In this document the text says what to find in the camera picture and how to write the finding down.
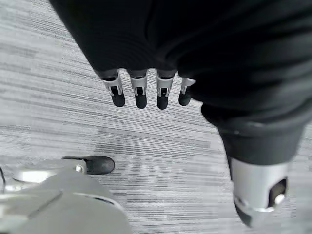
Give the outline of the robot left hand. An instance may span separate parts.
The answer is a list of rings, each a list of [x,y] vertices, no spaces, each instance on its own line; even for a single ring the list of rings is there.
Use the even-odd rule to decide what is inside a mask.
[[[262,226],[286,196],[288,170],[312,119],[309,0],[53,0],[54,8],[115,105],[117,69],[145,105],[144,71],[157,69],[158,106],[168,82],[201,112],[224,144],[242,222]]]

